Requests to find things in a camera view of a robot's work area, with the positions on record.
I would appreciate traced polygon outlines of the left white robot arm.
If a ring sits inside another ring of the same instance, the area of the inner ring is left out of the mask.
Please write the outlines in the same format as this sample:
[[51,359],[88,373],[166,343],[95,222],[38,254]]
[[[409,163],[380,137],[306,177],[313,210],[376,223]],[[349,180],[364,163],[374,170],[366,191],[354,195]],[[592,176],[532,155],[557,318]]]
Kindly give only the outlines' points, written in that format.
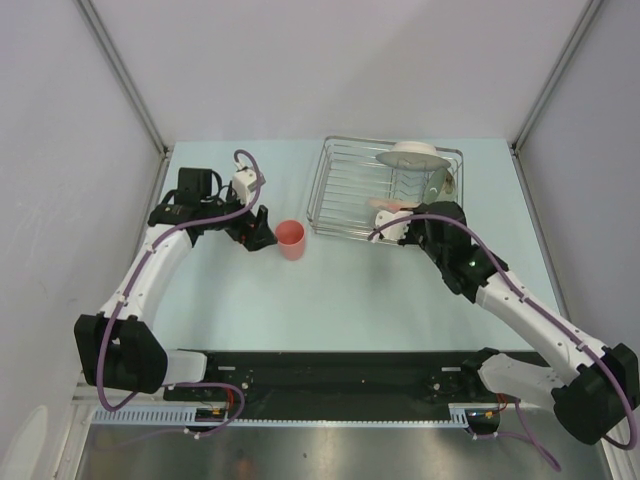
[[202,400],[219,392],[221,376],[206,355],[163,347],[152,325],[178,266],[206,232],[223,231],[249,252],[276,244],[267,207],[255,203],[264,183],[249,166],[238,167],[227,184],[212,169],[180,169],[176,187],[151,211],[143,244],[115,293],[75,323],[89,385],[151,394],[185,383]]

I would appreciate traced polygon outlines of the white deep plate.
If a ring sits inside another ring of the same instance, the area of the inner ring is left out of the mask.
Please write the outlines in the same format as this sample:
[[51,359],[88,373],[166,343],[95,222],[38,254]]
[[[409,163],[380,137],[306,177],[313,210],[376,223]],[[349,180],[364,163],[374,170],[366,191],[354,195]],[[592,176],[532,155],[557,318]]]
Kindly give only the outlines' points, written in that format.
[[432,172],[451,166],[435,146],[418,141],[397,142],[390,150],[377,154],[375,158],[390,168],[406,171]]

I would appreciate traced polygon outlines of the pink cream branch plate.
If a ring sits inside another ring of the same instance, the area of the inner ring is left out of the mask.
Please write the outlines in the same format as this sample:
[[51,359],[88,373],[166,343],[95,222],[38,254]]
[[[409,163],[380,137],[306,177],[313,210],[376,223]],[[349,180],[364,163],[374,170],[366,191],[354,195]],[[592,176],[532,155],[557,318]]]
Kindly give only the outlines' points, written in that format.
[[400,210],[412,210],[419,206],[419,203],[394,198],[369,198],[367,204],[375,209],[383,209],[391,212]]

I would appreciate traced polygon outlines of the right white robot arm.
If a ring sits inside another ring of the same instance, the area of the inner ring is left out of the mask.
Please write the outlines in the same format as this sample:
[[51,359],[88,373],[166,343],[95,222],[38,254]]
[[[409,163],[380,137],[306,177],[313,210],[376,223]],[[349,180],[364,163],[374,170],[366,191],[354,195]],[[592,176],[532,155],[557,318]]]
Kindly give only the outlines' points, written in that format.
[[636,447],[639,360],[630,347],[610,347],[539,303],[467,226],[457,203],[422,205],[402,212],[398,221],[393,236],[398,244],[419,246],[454,294],[498,317],[546,361],[557,380],[540,401],[574,438],[585,444],[612,442],[610,431],[626,421],[629,439],[614,445]]

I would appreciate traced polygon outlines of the metal wire dish rack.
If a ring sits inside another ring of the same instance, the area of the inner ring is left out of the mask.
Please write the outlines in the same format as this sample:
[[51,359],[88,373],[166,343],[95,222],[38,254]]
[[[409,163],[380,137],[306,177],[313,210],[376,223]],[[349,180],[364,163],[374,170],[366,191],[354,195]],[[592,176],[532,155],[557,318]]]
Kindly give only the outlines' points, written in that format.
[[367,204],[369,198],[422,202],[432,172],[379,163],[375,156],[393,145],[388,140],[346,136],[324,139],[306,211],[314,233],[365,240],[379,211]]

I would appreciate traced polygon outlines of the green ceramic bowl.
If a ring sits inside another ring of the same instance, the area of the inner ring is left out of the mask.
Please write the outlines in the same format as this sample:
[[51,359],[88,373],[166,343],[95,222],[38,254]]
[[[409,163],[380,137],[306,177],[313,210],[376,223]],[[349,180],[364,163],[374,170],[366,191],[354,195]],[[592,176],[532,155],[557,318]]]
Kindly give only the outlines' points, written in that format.
[[457,198],[455,179],[446,168],[434,171],[426,184],[422,202],[432,204],[440,201],[454,201]]

